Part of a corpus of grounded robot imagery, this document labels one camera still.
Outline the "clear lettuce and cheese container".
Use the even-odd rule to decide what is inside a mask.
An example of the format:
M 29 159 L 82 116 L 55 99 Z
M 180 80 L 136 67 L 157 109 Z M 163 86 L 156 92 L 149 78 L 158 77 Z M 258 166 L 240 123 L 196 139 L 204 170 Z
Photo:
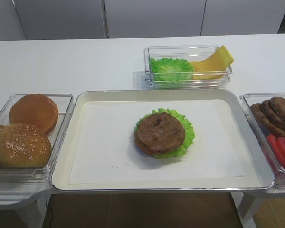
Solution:
M 145 81 L 152 89 L 223 88 L 233 62 L 225 46 L 151 46 L 144 50 Z

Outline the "yellow cheese slices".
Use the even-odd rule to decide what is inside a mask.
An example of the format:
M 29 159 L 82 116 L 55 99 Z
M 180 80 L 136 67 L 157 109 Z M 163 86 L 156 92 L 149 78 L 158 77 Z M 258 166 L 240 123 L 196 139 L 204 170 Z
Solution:
M 224 45 L 207 59 L 202 61 L 191 61 L 194 68 L 192 80 L 212 80 L 222 77 L 219 72 L 226 69 L 234 62 L 233 57 Z

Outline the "green lettuce leaf in container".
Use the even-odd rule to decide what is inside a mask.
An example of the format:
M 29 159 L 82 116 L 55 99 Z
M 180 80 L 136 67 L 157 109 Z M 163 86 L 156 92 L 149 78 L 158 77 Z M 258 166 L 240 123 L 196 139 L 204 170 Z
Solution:
M 190 81 L 193 76 L 193 65 L 185 59 L 162 57 L 150 58 L 152 80 L 159 88 L 179 88 Z

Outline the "green lettuce leaf on bun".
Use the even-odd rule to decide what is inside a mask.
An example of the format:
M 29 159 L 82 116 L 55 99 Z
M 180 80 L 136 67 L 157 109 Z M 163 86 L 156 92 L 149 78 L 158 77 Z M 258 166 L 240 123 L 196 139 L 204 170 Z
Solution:
M 170 152 L 170 153 L 168 153 L 166 155 L 156 155 L 156 156 L 152 156 L 152 157 L 155 157 L 155 158 L 169 158 L 169 157 L 183 156 L 183 155 L 186 154 L 187 149 L 193 144 L 193 141 L 195 139 L 195 132 L 194 132 L 192 123 L 184 115 L 178 113 L 175 110 L 159 108 L 158 110 L 152 110 L 152 112 L 150 114 L 147 114 L 144 117 L 140 118 L 139 121 L 142 120 L 143 118 L 151 115 L 151 114 L 163 113 L 163 112 L 169 113 L 170 115 L 172 115 L 173 117 L 175 117 L 177 120 L 180 121 L 180 123 L 182 124 L 182 126 L 185 129 L 185 134 L 186 134 L 185 142 L 184 142 L 184 144 L 180 148 L 174 150 L 173 152 Z

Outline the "white paper sheet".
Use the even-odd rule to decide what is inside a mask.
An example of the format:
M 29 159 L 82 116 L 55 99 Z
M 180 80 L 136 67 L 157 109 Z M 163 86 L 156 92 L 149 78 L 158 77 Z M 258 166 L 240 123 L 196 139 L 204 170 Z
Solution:
M 176 110 L 192 123 L 195 139 L 180 157 L 157 159 L 134 144 L 137 121 L 158 108 Z M 243 177 L 247 151 L 229 105 L 221 100 L 89 102 L 69 182 L 188 181 Z

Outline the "plain brown bun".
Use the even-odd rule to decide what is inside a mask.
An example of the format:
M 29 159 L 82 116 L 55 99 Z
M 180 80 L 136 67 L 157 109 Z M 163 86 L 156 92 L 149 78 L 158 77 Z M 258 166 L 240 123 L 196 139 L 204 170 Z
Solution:
M 19 99 L 10 109 L 11 124 L 30 124 L 49 134 L 58 121 L 58 106 L 45 95 L 31 94 Z

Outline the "cream metal serving tray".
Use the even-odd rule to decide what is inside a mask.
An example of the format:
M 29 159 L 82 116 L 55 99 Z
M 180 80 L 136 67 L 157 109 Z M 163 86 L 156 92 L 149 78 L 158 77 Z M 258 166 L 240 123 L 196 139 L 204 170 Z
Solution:
M 135 146 L 137 121 L 159 108 L 192 123 L 185 155 L 157 159 Z M 76 101 L 51 182 L 62 191 L 233 191 L 267 189 L 275 176 L 230 91 L 91 91 Z

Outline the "clear bun container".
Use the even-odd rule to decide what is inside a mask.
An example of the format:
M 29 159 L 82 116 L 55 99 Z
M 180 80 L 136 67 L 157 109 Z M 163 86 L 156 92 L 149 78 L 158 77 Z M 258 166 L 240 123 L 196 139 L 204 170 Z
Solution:
M 47 183 L 74 109 L 71 94 L 14 94 L 0 111 L 0 184 Z

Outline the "sesame seed top bun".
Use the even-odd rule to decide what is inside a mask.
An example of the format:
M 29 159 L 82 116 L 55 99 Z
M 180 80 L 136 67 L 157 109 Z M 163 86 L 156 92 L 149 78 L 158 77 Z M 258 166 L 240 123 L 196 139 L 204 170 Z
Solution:
M 42 168 L 52 153 L 49 138 L 37 127 L 15 123 L 0 130 L 0 166 Z

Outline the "clear patty and tomato container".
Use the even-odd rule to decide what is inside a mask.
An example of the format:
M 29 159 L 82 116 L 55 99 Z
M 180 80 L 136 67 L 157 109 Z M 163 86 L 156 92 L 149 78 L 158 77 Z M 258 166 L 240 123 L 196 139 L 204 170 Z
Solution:
M 241 95 L 239 99 L 241 100 L 242 109 L 244 110 L 247 121 L 257 138 L 268 164 L 271 166 L 276 176 L 276 181 L 281 183 L 285 182 L 285 168 L 278 161 L 272 147 L 266 139 L 266 137 L 269 135 L 269 130 L 257 122 L 256 118 L 252 114 L 252 111 L 250 110 L 250 107 L 253 104 L 261 103 L 262 101 L 269 100 L 273 97 L 285 98 L 285 93 L 247 93 Z

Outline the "white table leg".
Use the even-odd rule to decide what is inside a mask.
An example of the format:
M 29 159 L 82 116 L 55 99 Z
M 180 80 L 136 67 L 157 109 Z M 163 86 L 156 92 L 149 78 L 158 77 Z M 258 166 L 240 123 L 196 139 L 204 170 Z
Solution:
M 260 209 L 265 199 L 255 197 L 245 192 L 232 192 L 231 196 L 235 203 L 242 227 L 256 228 L 253 216 Z
M 28 228 L 41 228 L 48 208 L 50 196 L 43 196 L 27 206 L 16 209 L 16 214 Z

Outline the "left white table leg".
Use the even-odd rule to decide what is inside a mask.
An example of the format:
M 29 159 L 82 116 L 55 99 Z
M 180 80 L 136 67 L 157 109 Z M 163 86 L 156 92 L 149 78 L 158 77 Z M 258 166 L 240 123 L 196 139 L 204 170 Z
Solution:
M 41 228 L 48 208 L 50 196 L 43 196 L 27 206 L 16 209 L 16 214 L 28 228 Z

